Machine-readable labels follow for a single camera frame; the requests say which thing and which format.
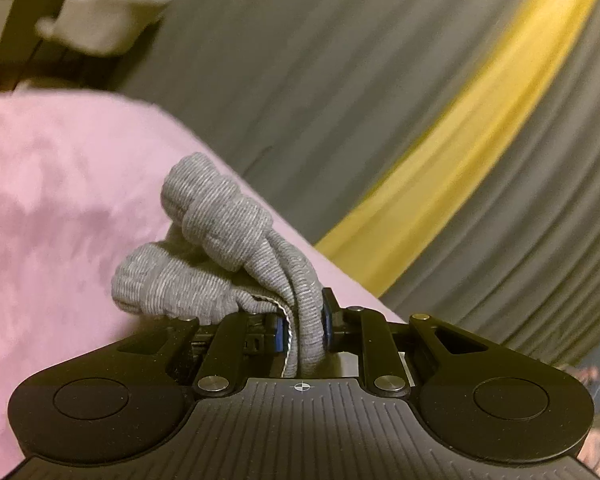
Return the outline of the grey sweatpants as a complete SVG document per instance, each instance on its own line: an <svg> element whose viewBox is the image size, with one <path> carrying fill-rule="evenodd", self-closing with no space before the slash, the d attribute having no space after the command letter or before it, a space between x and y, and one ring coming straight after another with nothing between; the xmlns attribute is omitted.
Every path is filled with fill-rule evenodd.
<svg viewBox="0 0 600 480"><path fill-rule="evenodd" d="M114 303L202 325L239 311L279 313L284 377L316 376L326 363L322 285L306 256L274 229L272 214L201 153L170 170L160 200L172 221L168 234L118 265Z"/></svg>

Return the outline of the yellow curtain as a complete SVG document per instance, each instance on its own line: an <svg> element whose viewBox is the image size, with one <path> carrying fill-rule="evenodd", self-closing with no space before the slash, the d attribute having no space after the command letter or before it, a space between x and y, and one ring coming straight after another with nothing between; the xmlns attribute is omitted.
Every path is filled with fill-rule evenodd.
<svg viewBox="0 0 600 480"><path fill-rule="evenodd" d="M501 158L568 58L597 0L522 0L436 122L316 245L379 297Z"/></svg>

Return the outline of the pink bed blanket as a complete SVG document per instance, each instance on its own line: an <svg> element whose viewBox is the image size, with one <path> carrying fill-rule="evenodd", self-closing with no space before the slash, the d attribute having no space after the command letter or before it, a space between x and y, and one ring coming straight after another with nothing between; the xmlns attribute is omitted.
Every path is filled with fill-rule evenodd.
<svg viewBox="0 0 600 480"><path fill-rule="evenodd" d="M30 375L131 335L110 296L117 266L164 240L163 181L201 154L159 107L97 91L0 93L0 478L22 454L7 404Z"/></svg>

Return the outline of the grey curtain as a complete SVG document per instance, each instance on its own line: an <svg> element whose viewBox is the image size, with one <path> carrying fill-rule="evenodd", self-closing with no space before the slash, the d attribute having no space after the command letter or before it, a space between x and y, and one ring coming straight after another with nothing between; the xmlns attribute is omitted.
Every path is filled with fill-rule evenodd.
<svg viewBox="0 0 600 480"><path fill-rule="evenodd" d="M521 3L173 0L110 86L184 122L317 245ZM600 0L508 149L378 298L551 363L600 341Z"/></svg>

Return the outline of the grey upholstered chair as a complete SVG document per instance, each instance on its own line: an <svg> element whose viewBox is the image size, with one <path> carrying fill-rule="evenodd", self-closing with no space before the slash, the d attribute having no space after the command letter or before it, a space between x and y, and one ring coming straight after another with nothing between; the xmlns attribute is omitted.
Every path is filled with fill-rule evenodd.
<svg viewBox="0 0 600 480"><path fill-rule="evenodd" d="M95 58L128 52L172 0L64 0L34 25L38 38Z"/></svg>

